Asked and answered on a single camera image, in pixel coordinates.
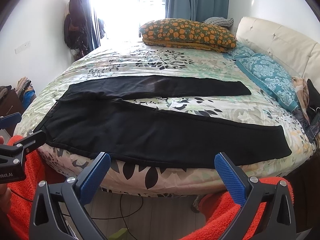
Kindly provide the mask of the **person's left hand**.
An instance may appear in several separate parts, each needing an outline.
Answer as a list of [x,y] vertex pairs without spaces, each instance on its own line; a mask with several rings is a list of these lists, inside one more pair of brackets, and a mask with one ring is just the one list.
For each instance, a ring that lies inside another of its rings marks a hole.
[[11,208],[11,189],[7,184],[0,185],[0,208],[4,213],[8,213]]

